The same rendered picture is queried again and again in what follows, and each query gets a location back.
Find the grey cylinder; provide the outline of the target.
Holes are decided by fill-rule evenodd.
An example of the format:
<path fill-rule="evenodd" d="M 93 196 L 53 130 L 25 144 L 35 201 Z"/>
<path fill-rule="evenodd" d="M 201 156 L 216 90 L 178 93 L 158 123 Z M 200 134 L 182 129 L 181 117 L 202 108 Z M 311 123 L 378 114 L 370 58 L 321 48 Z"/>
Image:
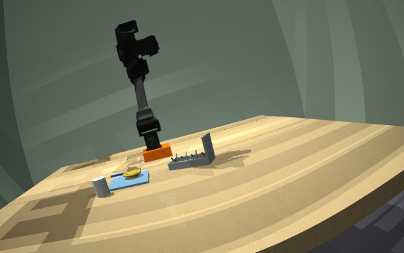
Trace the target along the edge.
<path fill-rule="evenodd" d="M 98 198 L 103 198 L 111 194 L 105 176 L 93 178 L 91 181 Z"/>

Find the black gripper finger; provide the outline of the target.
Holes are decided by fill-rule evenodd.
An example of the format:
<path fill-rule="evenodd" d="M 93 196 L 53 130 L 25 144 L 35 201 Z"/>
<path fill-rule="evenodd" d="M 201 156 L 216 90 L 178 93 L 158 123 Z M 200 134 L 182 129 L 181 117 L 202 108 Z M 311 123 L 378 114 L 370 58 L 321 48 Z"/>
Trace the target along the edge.
<path fill-rule="evenodd" d="M 128 36 L 138 32 L 137 25 L 130 25 L 119 30 L 120 37 Z"/>
<path fill-rule="evenodd" d="M 128 65 L 128 70 L 130 74 L 142 71 L 147 69 L 148 64 L 146 62 L 146 59 L 143 60 L 143 58 L 137 59 L 136 61 L 132 62 L 131 64 Z"/>

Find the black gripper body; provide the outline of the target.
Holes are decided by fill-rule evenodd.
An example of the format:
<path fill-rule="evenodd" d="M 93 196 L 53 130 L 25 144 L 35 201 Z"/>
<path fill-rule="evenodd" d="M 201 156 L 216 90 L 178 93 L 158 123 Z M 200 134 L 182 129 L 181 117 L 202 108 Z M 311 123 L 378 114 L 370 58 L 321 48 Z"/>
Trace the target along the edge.
<path fill-rule="evenodd" d="M 130 25 L 137 25 L 137 23 L 135 20 L 132 20 L 132 21 L 118 25 L 117 26 L 118 34 L 119 34 L 119 30 L 121 28 L 130 26 Z M 132 36 L 132 39 L 131 39 L 131 36 Z M 136 57 L 142 53 L 141 49 L 140 49 L 139 41 L 135 39 L 134 34 L 131 34 L 131 36 L 130 35 L 127 36 L 128 42 L 125 45 L 122 45 L 120 48 L 120 50 L 121 50 L 120 52 L 121 52 L 123 61 L 129 60 L 130 64 L 132 63 L 132 60 L 133 60 L 133 62 L 136 61 L 136 59 L 137 59 Z M 120 34 L 119 34 L 119 37 L 120 37 Z M 136 79 L 138 77 L 145 76 L 146 74 L 149 74 L 149 72 L 150 72 L 148 68 L 145 70 L 133 73 L 133 74 L 130 74 L 128 68 L 127 68 L 127 71 L 129 74 L 129 79 Z"/>

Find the yellow plate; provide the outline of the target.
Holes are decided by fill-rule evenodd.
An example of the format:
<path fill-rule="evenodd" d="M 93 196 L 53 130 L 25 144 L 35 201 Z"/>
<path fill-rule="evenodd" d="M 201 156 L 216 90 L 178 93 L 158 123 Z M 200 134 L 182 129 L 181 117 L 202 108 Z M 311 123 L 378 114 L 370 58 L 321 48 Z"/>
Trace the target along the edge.
<path fill-rule="evenodd" d="M 131 171 L 129 171 L 129 172 L 125 172 L 124 174 L 123 174 L 123 177 L 127 177 L 128 179 L 132 179 L 132 178 L 135 178 L 135 177 L 138 177 L 138 174 L 140 174 L 141 173 L 141 170 L 131 170 Z"/>

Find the light blue mat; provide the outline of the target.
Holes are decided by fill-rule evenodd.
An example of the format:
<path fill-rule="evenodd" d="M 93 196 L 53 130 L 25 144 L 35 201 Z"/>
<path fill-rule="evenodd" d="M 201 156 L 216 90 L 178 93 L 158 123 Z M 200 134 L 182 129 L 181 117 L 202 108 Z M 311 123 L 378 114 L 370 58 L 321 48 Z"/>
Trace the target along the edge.
<path fill-rule="evenodd" d="M 138 174 L 138 177 L 128 179 L 127 177 L 123 176 L 118 176 L 118 177 L 113 177 L 111 180 L 111 183 L 109 184 L 109 191 L 116 191 L 118 189 L 124 189 L 128 187 L 134 187 L 138 185 L 143 185 L 145 183 L 149 183 L 148 179 L 148 170 L 141 171 L 140 174 Z"/>

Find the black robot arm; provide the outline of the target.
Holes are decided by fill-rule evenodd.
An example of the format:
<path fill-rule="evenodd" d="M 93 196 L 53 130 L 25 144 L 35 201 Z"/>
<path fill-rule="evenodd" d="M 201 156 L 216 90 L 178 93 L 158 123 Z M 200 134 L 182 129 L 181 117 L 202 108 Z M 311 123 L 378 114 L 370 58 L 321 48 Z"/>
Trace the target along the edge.
<path fill-rule="evenodd" d="M 124 67 L 126 67 L 126 72 L 127 76 L 129 76 L 127 68 L 128 65 L 130 64 L 129 60 L 124 60 L 122 59 L 121 56 L 121 46 L 125 45 L 128 42 L 127 36 L 124 37 L 119 37 L 119 34 L 117 32 L 117 29 L 115 29 L 115 35 L 117 38 L 117 53 L 119 56 L 119 60 L 122 61 Z M 150 35 L 146 37 L 145 39 L 140 39 L 139 45 L 141 49 L 141 57 L 145 55 L 150 55 L 153 56 L 158 53 L 159 46 L 156 40 L 156 37 L 153 35 Z M 147 105 L 147 100 L 146 100 L 146 95 L 145 95 L 145 90 L 144 90 L 144 80 L 146 79 L 145 76 L 138 77 L 136 79 L 131 79 L 131 83 L 134 85 L 134 89 L 136 92 L 136 99 L 138 102 L 138 111 L 136 112 L 136 126 L 138 129 L 138 133 L 140 136 L 144 136 L 145 142 L 146 142 L 146 151 L 151 151 L 155 150 L 157 148 L 161 148 L 162 145 L 160 144 L 159 138 L 158 138 L 158 133 L 161 131 L 160 124 L 159 124 L 159 119 L 157 119 L 156 116 L 153 115 L 153 112 L 151 108 L 148 108 Z M 157 128 L 158 130 L 153 130 Z M 143 132 L 153 130 L 144 134 L 141 134 Z"/>

